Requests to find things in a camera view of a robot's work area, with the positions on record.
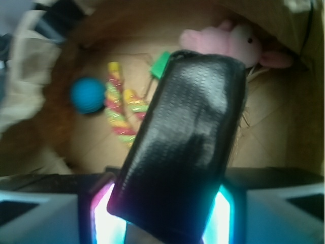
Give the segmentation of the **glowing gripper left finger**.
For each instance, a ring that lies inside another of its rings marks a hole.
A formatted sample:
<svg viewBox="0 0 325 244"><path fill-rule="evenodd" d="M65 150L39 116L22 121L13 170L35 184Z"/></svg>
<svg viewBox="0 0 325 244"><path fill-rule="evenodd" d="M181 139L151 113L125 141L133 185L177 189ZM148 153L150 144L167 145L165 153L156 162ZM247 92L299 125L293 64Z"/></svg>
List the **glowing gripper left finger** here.
<svg viewBox="0 0 325 244"><path fill-rule="evenodd" d="M112 173L78 176L80 243L124 243L126 221L107 211L114 181Z"/></svg>

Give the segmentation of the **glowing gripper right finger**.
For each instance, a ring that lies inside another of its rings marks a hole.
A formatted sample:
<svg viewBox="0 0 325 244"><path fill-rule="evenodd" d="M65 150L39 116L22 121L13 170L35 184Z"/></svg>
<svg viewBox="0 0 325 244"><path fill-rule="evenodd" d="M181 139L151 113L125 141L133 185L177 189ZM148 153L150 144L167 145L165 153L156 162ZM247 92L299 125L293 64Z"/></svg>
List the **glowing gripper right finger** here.
<svg viewBox="0 0 325 244"><path fill-rule="evenodd" d="M246 243L246 188L230 175L216 194L202 243Z"/></svg>

